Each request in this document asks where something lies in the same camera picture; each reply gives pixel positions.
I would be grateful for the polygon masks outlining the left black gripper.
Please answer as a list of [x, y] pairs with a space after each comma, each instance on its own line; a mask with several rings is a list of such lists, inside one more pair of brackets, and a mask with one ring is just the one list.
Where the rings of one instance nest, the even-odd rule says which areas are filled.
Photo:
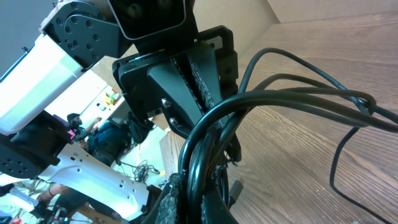
[[203, 114], [238, 92], [233, 32], [217, 26], [179, 53], [160, 50], [117, 60], [113, 76], [140, 122], [163, 113], [171, 130], [186, 139]]

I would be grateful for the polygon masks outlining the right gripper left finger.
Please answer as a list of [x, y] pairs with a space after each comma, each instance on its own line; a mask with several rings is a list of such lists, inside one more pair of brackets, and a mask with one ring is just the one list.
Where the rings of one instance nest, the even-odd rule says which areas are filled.
[[186, 223], [186, 210], [183, 208], [185, 192], [183, 185], [186, 173], [174, 173], [170, 176], [164, 190], [165, 196], [160, 201], [155, 218], [155, 224], [183, 224]]

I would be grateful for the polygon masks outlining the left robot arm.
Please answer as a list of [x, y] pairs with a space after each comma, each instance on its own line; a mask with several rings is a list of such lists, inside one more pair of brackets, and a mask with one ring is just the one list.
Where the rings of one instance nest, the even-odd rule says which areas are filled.
[[[130, 222], [233, 223], [225, 154], [241, 160], [236, 113], [222, 104], [237, 86], [233, 33], [225, 26], [199, 31], [193, 1], [59, 1], [32, 48], [1, 78], [1, 195], [38, 215], [50, 212], [20, 194], [19, 180], [49, 180], [112, 208]], [[85, 92], [62, 94], [103, 57], [132, 120], [144, 126], [162, 113], [185, 143], [177, 172], [163, 189], [111, 168], [123, 151], [114, 141], [104, 159], [75, 138], [75, 112]]]

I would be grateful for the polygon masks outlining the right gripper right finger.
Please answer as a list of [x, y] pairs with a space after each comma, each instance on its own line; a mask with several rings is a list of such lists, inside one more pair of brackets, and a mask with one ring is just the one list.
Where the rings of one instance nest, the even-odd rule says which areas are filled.
[[217, 187], [207, 183], [201, 203], [202, 224], [238, 224], [225, 205]]

